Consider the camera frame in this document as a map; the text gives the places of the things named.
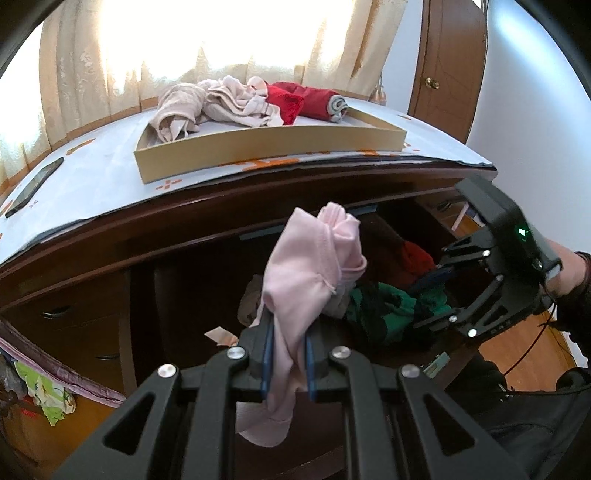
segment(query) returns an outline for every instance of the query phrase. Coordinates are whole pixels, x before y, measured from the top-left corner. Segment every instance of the cardboard tray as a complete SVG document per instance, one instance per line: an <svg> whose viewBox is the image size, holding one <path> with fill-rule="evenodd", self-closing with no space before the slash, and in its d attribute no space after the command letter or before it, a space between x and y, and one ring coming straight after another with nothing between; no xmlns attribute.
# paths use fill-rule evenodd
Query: cardboard tray
<svg viewBox="0 0 591 480"><path fill-rule="evenodd" d="M295 125L248 128L207 122L201 131L159 143L147 125L135 149L144 183L201 168L320 152L401 151L406 131L355 108L339 124L298 117Z"/></svg>

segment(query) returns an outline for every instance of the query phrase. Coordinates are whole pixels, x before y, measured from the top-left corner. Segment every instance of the pile of clothes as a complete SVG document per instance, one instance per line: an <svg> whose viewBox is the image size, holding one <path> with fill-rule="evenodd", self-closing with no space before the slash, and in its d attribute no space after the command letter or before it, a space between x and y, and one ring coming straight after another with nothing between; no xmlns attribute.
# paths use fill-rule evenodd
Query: pile of clothes
<svg viewBox="0 0 591 480"><path fill-rule="evenodd" d="M348 323L368 345L387 346L406 341L402 336L412 322L450 310L443 285L416 298L400 288L435 269L428 253L401 238L393 259L404 271L388 277L396 285L362 279L368 262L361 252L359 225L335 203L317 216L296 208L264 276L255 275L246 287L238 309L240 323L258 325L266 307L274 315L275 327L267 399L262 404L238 403L236 408L236 431L251 443L273 447L287 436L296 391L306 389L304 335L319 315ZM236 343L235 336L217 330L207 336L218 345Z"/></svg>
<svg viewBox="0 0 591 480"><path fill-rule="evenodd" d="M158 101L150 125L161 142L185 138L208 122L234 122L246 127L292 125L298 115L340 122L346 115L343 96L329 89L303 87L293 82L269 85L253 77L246 85L232 76L179 83Z"/></svg>
<svg viewBox="0 0 591 480"><path fill-rule="evenodd" d="M19 400L40 406L52 427L64 418L64 414L75 411L76 400L64 387L35 372L1 349L0 353L0 382L7 393L12 391Z"/></svg>

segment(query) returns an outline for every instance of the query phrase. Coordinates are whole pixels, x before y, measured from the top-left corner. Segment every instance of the white tablecloth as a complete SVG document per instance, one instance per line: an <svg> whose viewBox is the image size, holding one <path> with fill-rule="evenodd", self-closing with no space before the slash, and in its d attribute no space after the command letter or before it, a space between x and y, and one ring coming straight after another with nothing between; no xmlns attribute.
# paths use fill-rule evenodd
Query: white tablecloth
<svg viewBox="0 0 591 480"><path fill-rule="evenodd" d="M368 164L425 162L416 158L420 156L467 165L491 165L464 144L424 122L362 100L348 99L347 102L408 132L402 156L400 153L384 152L382 154L390 155L391 160L376 160L376 157L367 156L356 160L356 164L360 161ZM0 264L32 245L76 228L89 219L174 190L216 179L231 181L252 174L253 171L264 173L275 168L322 168L327 163L340 164L344 158L360 155L358 152L298 155L297 164L285 165L276 162L278 159L269 159L207 168L144 185L135 163L134 149L153 114L153 111L139 113L82 135L52 152L30 172L4 201L0 210L5 210L16 199L41 168L59 157L65 158L63 165L43 184L25 208L8 219L5 215L0 216ZM66 155L68 150L88 140L92 142ZM276 166L273 169L254 170L268 162Z"/></svg>

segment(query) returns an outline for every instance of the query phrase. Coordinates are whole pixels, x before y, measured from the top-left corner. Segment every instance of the white wall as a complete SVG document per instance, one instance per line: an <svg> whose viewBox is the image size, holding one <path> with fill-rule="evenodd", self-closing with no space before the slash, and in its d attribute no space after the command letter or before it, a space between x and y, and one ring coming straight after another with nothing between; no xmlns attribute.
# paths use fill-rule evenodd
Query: white wall
<svg viewBox="0 0 591 480"><path fill-rule="evenodd" d="M382 71L387 106L404 113L408 112L413 92L422 20L423 0L408 0Z"/></svg>
<svg viewBox="0 0 591 480"><path fill-rule="evenodd" d="M591 100L552 38L514 0L491 0L488 28L467 144L496 165L495 184L544 235L591 251Z"/></svg>

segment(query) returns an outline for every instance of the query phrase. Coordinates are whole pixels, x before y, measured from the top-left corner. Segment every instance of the human hand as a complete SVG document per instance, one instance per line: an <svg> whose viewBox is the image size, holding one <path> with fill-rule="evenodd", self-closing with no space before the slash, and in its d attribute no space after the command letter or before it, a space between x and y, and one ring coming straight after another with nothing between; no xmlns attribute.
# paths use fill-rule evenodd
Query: human hand
<svg viewBox="0 0 591 480"><path fill-rule="evenodd" d="M562 260L562 270L546 283L546 289L554 298L563 297L572 292L585 280L587 262L576 253L552 240L546 239L552 250Z"/></svg>

